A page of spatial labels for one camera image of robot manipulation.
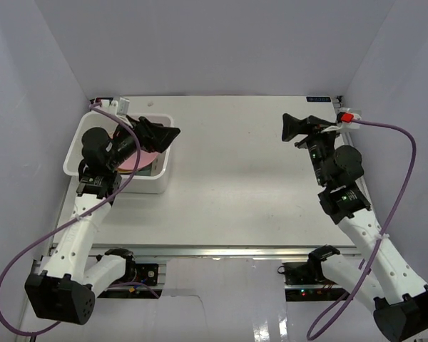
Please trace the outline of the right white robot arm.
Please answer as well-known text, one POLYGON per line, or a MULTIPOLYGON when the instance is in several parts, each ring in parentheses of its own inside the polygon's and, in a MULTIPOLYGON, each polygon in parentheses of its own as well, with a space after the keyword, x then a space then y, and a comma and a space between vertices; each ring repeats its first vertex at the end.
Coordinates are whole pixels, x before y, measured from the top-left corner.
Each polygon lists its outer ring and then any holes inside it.
POLYGON ((315 178, 323 188, 318 195, 320 205, 363 259, 356 268, 339 249, 325 245, 311 251, 303 265, 282 266, 287 279, 337 284, 346 292, 337 313, 317 333, 308 331, 309 341, 324 333, 354 299, 372 313, 388 341, 404 341, 428 329, 428 283, 398 252, 387 233, 388 225, 379 224, 358 187, 357 180, 364 174, 361 153, 350 145, 335 147, 341 133, 363 124, 359 114, 345 111, 334 122, 313 115, 304 119, 282 116, 282 141, 303 136, 295 147, 309 153, 315 178))

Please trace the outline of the teal rectangular ceramic plate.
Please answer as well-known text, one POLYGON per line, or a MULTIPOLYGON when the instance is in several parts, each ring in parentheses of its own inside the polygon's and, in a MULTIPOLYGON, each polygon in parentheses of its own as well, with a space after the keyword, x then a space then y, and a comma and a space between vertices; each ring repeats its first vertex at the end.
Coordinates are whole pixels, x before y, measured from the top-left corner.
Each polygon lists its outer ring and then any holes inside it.
POLYGON ((159 173, 158 163, 154 161, 153 163, 146 165, 145 167, 137 170, 135 172, 136 177, 152 177, 159 173))

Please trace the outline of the pink round plate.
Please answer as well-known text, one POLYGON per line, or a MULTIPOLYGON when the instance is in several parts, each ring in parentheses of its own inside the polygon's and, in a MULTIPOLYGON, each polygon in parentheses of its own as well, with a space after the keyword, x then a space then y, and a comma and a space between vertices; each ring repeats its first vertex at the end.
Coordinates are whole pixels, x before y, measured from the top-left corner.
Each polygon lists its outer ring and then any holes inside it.
MULTIPOLYGON (((153 163, 153 161, 157 158, 158 153, 157 152, 146 152, 145 150, 141 150, 141 156, 138 163, 138 169, 141 169, 145 167, 146 165, 149 165, 153 163)), ((126 161, 124 161, 122 164, 120 164, 118 168, 122 169, 133 169, 137 159, 137 152, 134 152, 126 161)))

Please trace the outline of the beige round plate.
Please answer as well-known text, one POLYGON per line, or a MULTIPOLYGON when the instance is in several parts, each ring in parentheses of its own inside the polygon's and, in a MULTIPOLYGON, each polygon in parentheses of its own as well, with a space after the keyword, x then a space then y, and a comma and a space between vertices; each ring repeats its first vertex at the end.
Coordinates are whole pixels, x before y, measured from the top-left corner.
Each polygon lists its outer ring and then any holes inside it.
POLYGON ((129 174, 134 175, 136 173, 136 171, 134 171, 133 169, 122 169, 122 168, 118 168, 117 172, 122 175, 129 175, 129 174))

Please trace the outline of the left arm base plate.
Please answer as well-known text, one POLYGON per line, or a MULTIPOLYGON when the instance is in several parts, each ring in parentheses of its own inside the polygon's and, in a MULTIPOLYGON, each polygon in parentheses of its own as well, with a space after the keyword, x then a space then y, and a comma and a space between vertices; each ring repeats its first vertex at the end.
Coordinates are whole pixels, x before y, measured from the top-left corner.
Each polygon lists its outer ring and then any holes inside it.
POLYGON ((136 275, 133 282, 146 284, 152 288, 156 296, 142 285, 128 285, 109 288, 100 297, 106 299, 157 299, 161 293, 158 287, 158 264, 136 264, 136 275))

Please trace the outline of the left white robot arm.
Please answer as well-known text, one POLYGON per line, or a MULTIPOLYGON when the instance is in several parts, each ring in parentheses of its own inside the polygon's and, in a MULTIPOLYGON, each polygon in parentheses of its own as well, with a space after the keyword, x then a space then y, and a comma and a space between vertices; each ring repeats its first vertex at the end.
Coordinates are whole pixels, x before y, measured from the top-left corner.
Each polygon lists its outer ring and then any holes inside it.
POLYGON ((180 129, 152 123, 141 116, 130 125, 117 125, 113 133, 89 128, 81 138, 74 223, 63 231, 49 261, 38 274, 28 276, 24 288, 38 318, 84 325, 96 298, 111 284, 129 284, 136 277, 133 253, 110 249, 87 268, 88 255, 101 223, 113 203, 100 204, 121 185, 118 167, 137 151, 165 152, 180 129), (89 212, 94 206, 98 209, 89 212))

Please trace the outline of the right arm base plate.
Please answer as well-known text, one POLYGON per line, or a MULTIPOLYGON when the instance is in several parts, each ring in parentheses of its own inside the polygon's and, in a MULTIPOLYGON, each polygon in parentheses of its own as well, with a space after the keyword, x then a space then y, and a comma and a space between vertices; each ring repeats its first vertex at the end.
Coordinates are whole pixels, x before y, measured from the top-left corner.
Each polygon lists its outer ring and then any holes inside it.
POLYGON ((283 263, 277 273, 284 277, 286 302, 336 301, 348 295, 336 283, 317 280, 303 262, 283 263))

